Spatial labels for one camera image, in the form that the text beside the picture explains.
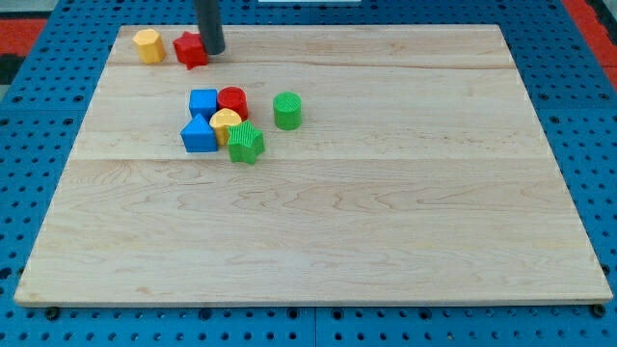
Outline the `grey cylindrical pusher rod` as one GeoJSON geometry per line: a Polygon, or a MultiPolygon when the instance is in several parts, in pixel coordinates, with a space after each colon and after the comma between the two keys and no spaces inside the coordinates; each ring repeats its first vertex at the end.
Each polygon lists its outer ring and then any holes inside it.
{"type": "Polygon", "coordinates": [[[201,42],[208,55],[219,55],[226,49],[223,24],[217,0],[194,0],[201,42]]]}

